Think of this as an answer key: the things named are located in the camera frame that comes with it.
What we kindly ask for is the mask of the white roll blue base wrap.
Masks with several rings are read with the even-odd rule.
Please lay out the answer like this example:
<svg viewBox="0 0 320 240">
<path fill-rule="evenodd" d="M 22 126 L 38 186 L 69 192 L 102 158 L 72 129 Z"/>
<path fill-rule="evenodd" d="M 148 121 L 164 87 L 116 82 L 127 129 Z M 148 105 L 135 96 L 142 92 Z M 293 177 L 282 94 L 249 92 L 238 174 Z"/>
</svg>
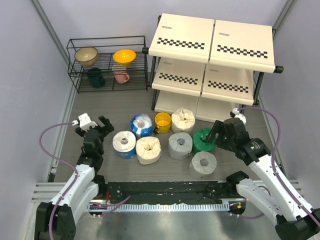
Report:
<svg viewBox="0 0 320 240">
<path fill-rule="evenodd" d="M 122 159 L 136 156 L 136 136 L 131 131 L 120 131 L 112 140 L 114 150 Z"/>
</svg>

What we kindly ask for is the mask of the green paper towel roll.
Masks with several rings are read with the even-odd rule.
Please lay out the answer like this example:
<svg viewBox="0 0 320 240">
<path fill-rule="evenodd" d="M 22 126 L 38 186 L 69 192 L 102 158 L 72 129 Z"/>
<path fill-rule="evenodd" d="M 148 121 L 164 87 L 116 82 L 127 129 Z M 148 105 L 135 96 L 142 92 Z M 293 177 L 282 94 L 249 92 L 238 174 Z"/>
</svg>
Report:
<svg viewBox="0 0 320 240">
<path fill-rule="evenodd" d="M 194 132 L 192 136 L 192 154 L 198 152 L 212 152 L 216 148 L 215 141 L 212 143 L 206 142 L 207 136 L 210 133 L 210 128 L 202 128 Z"/>
</svg>

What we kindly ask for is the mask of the blue striped plastic-wrapped roll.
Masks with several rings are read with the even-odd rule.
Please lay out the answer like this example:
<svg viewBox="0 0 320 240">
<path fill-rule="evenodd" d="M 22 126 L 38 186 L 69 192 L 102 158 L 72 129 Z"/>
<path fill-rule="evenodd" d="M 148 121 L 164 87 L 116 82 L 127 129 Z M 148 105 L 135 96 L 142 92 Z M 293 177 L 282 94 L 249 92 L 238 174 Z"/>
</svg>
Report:
<svg viewBox="0 0 320 240">
<path fill-rule="evenodd" d="M 130 130 L 137 140 L 143 137 L 151 137 L 153 121 L 147 114 L 137 114 L 130 121 Z"/>
</svg>

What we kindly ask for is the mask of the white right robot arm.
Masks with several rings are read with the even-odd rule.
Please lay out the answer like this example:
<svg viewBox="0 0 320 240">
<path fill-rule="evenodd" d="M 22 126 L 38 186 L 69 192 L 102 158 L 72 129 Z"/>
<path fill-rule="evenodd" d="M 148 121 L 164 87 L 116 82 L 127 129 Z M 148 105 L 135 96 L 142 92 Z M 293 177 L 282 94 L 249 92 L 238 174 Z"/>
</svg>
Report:
<svg viewBox="0 0 320 240">
<path fill-rule="evenodd" d="M 217 120 L 205 139 L 233 152 L 260 178 L 269 192 L 258 187 L 243 171 L 226 178 L 226 193 L 252 202 L 273 223 L 282 240 L 307 240 L 320 232 L 320 210 L 312 207 L 293 187 L 271 151 L 259 138 L 251 138 L 239 118 Z"/>
</svg>

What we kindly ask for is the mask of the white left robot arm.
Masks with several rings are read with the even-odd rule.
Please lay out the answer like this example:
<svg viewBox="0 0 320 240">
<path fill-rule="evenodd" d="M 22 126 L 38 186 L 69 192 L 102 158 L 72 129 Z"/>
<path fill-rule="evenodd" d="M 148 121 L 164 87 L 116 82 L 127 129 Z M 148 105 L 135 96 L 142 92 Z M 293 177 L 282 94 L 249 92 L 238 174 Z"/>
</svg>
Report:
<svg viewBox="0 0 320 240">
<path fill-rule="evenodd" d="M 94 198 L 102 199 L 107 192 L 105 178 L 98 174 L 104 161 L 104 138 L 114 131 L 110 120 L 98 118 L 102 126 L 81 114 L 70 124 L 83 138 L 81 153 L 73 173 L 63 188 L 49 202 L 41 202 L 36 209 L 34 239 L 72 240 L 77 223 Z"/>
</svg>

